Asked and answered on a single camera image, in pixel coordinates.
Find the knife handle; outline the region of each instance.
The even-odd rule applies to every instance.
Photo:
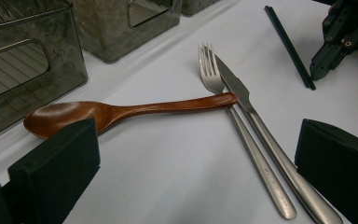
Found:
[[[289,197],[287,196],[284,188],[282,187],[280,181],[273,173],[271,167],[269,166],[266,158],[261,153],[257,144],[255,143],[254,138],[251,136],[249,131],[246,129],[243,121],[238,115],[234,107],[230,106],[228,108],[232,118],[234,118],[237,128],[241,134],[243,143],[246,145],[246,148],[251,155],[254,165],[264,181],[269,196],[274,202],[275,207],[278,209],[279,214],[285,219],[293,219],[297,216],[297,212]]]
[[[343,223],[339,214],[337,214],[322,196],[316,192],[310,183],[296,171],[296,167],[289,160],[258,114],[250,114],[245,110],[243,110],[243,112],[248,120],[251,121],[252,126],[268,149],[272,158],[280,167],[281,172],[286,177],[290,187],[312,218],[317,223],[323,224]]]

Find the gray plastic container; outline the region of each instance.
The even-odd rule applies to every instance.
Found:
[[[83,49],[114,63],[177,25],[182,0],[70,0]]]
[[[0,132],[88,79],[63,0],[0,0]]]
[[[183,0],[182,13],[186,16],[193,16],[218,1],[219,0]]]

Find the knife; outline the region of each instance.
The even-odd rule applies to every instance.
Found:
[[[289,183],[297,198],[307,209],[310,216],[317,223],[336,224],[343,223],[339,214],[316,192],[316,190],[307,182],[304,177],[298,174],[296,167],[289,160],[277,141],[274,139],[263,120],[251,105],[249,100],[249,91],[243,85],[229,68],[216,56],[216,63],[220,74],[226,83],[228,89],[234,92],[238,98],[238,104],[245,114],[245,117],[251,122],[257,135],[262,140],[269,154],[278,164],[286,181]]]

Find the fork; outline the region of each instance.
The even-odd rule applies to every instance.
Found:
[[[212,45],[199,46],[199,63],[202,82],[205,88],[215,94],[223,93],[225,88],[219,69],[216,65],[216,59]],[[247,148],[251,159],[260,174],[268,194],[271,197],[278,213],[285,219],[293,219],[296,217],[296,209],[284,191],[277,176],[271,170],[268,162],[261,153],[255,140],[246,129],[241,117],[233,106],[228,108],[229,113],[234,119],[237,128],[241,134],[241,138]]]

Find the black stick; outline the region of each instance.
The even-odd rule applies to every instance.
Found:
[[[298,57],[296,49],[293,46],[292,42],[290,41],[287,33],[284,31],[283,26],[282,26],[281,22],[279,21],[277,15],[275,14],[274,9],[272,7],[266,6],[265,10],[267,11],[267,14],[268,14],[269,18],[271,19],[272,24],[274,25],[279,36],[281,37],[281,40],[282,40],[284,46],[286,47],[287,52],[289,52],[290,57],[293,60],[293,63],[295,63],[297,71],[300,74],[305,86],[307,88],[311,88],[313,91],[316,90],[315,84],[313,84],[312,80],[310,79],[310,75],[308,74],[307,69],[304,67],[304,64],[301,62],[300,57]]]

